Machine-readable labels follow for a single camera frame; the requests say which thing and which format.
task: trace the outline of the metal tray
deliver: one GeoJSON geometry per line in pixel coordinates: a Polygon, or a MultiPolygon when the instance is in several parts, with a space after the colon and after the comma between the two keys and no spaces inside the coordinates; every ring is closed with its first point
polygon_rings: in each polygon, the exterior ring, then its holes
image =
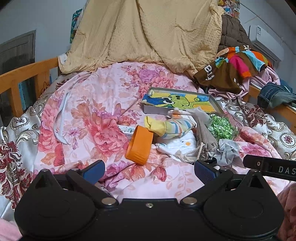
{"type": "MultiPolygon", "coordinates": [[[[197,92],[191,92],[191,91],[183,91],[183,90],[175,90],[175,89],[168,89],[168,88],[158,88],[158,87],[151,87],[148,91],[147,94],[151,93],[151,91],[161,91],[161,92],[168,92],[172,94],[193,94],[193,95],[200,95],[200,96],[208,96],[209,97],[209,102],[212,105],[212,107],[215,109],[216,112],[224,114],[222,108],[218,105],[216,100],[211,96],[207,94],[201,94],[197,92]]],[[[173,110],[173,108],[169,107],[157,107],[157,106],[152,106],[152,105],[147,105],[143,103],[144,105],[144,113],[145,114],[157,114],[157,115],[167,115],[169,110],[173,110]]]]}

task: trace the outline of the colorful shirt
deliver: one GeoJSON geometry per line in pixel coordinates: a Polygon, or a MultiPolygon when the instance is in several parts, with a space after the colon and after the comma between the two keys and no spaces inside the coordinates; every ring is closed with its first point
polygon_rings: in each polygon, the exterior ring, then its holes
{"type": "Polygon", "coordinates": [[[193,77],[200,85],[239,94],[243,80],[258,75],[268,65],[271,66],[266,57],[259,52],[251,51],[248,45],[229,47],[227,53],[193,77]]]}

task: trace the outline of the yellow comforter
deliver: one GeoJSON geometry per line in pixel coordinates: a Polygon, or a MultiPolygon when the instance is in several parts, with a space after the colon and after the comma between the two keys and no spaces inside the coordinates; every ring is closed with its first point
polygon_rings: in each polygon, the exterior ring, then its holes
{"type": "Polygon", "coordinates": [[[59,66],[66,74],[154,62],[193,76],[215,58],[223,13],[217,0],[89,0],[59,66]]]}

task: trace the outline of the door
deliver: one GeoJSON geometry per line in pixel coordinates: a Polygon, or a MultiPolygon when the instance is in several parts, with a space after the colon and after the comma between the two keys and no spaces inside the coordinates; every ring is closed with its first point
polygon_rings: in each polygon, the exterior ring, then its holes
{"type": "MultiPolygon", "coordinates": [[[[31,31],[0,44],[0,74],[35,62],[35,34],[31,31]]],[[[22,108],[26,110],[36,101],[33,78],[19,83],[19,90],[22,108]]],[[[4,126],[13,117],[7,92],[0,94],[0,116],[4,126]]]]}

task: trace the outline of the air conditioner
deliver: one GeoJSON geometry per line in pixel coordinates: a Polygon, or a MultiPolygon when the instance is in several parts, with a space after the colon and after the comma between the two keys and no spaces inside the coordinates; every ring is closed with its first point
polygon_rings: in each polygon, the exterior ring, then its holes
{"type": "Polygon", "coordinates": [[[251,25],[249,28],[249,38],[255,48],[258,48],[266,57],[274,61],[283,61],[283,47],[262,27],[251,25]]]}

